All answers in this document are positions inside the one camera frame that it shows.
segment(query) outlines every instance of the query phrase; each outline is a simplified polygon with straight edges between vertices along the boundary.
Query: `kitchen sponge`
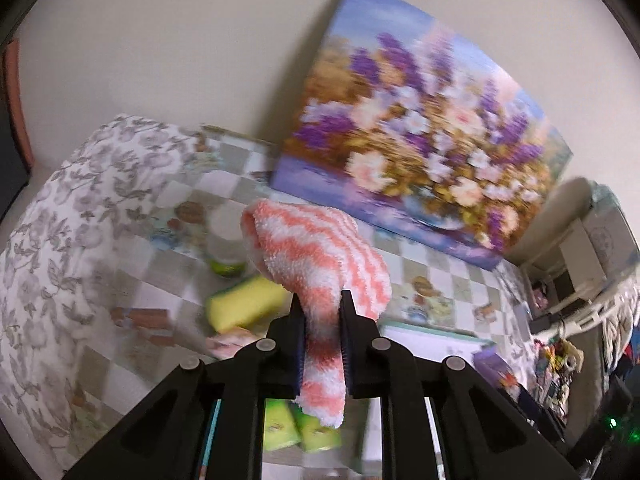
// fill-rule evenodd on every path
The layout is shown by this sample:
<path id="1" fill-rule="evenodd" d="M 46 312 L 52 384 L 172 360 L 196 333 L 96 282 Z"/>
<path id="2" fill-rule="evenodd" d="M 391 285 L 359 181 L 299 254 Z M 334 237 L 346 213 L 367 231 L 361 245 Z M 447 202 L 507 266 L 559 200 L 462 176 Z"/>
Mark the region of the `kitchen sponge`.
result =
<path id="1" fill-rule="evenodd" d="M 219 333 L 235 326 L 247 327 L 279 310 L 288 294 L 283 286 L 256 274 L 210 296 L 206 302 L 207 320 Z"/>

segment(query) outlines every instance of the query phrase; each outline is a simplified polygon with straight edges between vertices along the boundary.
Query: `checkered tablecloth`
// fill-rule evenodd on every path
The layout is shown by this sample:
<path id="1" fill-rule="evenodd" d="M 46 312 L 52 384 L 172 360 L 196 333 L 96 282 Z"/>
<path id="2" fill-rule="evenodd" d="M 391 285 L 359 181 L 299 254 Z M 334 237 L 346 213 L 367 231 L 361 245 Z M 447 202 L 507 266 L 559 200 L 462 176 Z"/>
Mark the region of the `checkered tablecloth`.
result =
<path id="1" fill-rule="evenodd" d="M 202 204 L 207 215 L 224 206 L 238 219 L 245 205 L 261 197 L 304 203 L 266 185 L 267 172 L 276 155 L 272 146 L 224 131 L 209 134 L 207 142 L 219 157 L 215 169 L 168 175 L 150 216 L 183 202 Z M 198 355 L 211 360 L 205 339 L 213 330 L 204 318 L 202 304 L 231 282 L 213 274 L 198 250 L 181 253 L 158 249 L 144 224 L 141 220 L 140 230 L 118 244 L 118 306 L 128 311 L 168 310 L 170 341 L 174 344 L 156 344 L 144 330 L 118 327 L 106 310 L 98 314 L 103 319 L 94 323 L 94 334 L 84 350 L 78 375 L 77 391 L 84 397 L 84 405 L 76 407 L 76 424 L 68 448 L 75 458 L 86 452 L 183 357 Z M 510 360 L 511 352 L 519 348 L 520 333 L 511 298 L 501 290 L 494 272 L 363 222 L 358 225 L 385 259 L 396 300 L 416 277 L 427 279 L 442 298 L 450 300 L 454 327 L 493 340 Z M 508 264 L 500 272 L 517 281 L 516 272 Z M 477 316 L 477 309 L 487 304 L 494 307 L 492 315 Z M 360 431 L 356 421 L 362 420 L 362 410 L 366 410 L 362 403 L 348 403 L 341 449 L 305 454 L 299 447 L 292 447 L 265 453 L 264 478 L 352 478 L 355 473 L 346 466 L 353 463 L 356 455 Z"/>

